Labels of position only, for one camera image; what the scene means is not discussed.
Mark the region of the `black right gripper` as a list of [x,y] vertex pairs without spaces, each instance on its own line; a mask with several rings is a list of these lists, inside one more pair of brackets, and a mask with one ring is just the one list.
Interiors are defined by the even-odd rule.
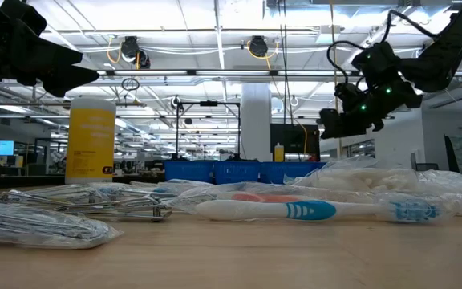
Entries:
[[319,112],[324,127],[322,139],[362,135],[373,126],[378,132],[384,128],[383,119],[401,106],[419,108],[423,97],[405,81],[395,80],[382,84],[372,91],[362,92],[354,84],[341,83],[336,89],[342,101],[342,112],[324,108]]

